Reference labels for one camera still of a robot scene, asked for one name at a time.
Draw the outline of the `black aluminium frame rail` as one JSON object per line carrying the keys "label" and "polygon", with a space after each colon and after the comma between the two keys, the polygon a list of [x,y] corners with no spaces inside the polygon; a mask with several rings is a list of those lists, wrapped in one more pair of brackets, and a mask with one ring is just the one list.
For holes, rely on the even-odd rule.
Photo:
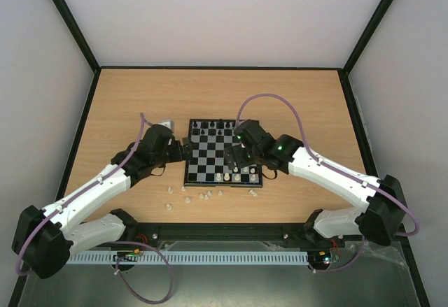
{"label": "black aluminium frame rail", "polygon": [[134,233],[135,241],[148,242],[155,246],[160,241],[260,241],[283,245],[317,247],[338,245],[345,240],[359,241],[357,235],[342,238],[318,237],[312,232],[308,235],[302,223],[262,223],[262,224],[193,224],[193,223],[139,223]]}

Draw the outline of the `black and silver chessboard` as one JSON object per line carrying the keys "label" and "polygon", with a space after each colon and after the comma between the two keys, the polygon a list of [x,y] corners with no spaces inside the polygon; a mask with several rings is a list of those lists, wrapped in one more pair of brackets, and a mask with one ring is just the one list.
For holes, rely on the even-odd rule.
{"label": "black and silver chessboard", "polygon": [[[234,135],[235,121],[222,119],[224,128],[218,136],[217,123],[220,119],[191,119],[189,121],[188,138],[192,143],[192,158],[185,163],[184,183],[186,187],[230,187],[261,188],[263,186],[262,168],[256,164],[242,169],[230,170],[224,161],[224,149],[237,145],[239,141]],[[222,175],[222,180],[216,180],[216,174]],[[230,180],[224,181],[224,175],[230,174]],[[256,181],[251,176],[257,175]]]}

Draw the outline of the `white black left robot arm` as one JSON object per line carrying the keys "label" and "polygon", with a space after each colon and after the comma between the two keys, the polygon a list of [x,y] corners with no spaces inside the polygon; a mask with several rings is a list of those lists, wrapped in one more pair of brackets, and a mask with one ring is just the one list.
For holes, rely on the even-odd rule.
{"label": "white black left robot arm", "polygon": [[18,255],[16,267],[26,264],[31,272],[46,279],[80,252],[102,243],[131,239],[137,223],[121,209],[91,222],[85,219],[154,170],[188,160],[191,153],[190,139],[175,139],[169,122],[141,130],[135,142],[76,191],[42,209],[29,206],[21,212],[12,243]]}

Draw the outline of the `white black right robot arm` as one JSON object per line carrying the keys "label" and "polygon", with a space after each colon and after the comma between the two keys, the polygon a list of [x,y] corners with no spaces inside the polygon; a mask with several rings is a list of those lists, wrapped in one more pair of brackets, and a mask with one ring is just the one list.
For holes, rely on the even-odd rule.
{"label": "white black right robot arm", "polygon": [[342,210],[315,210],[304,225],[311,244],[320,245],[339,235],[360,235],[388,246],[397,236],[405,216],[398,179],[355,172],[317,154],[292,136],[274,138],[255,120],[238,124],[234,134],[237,144],[224,151],[230,169],[264,166],[275,173],[280,171],[320,185],[351,205]]}

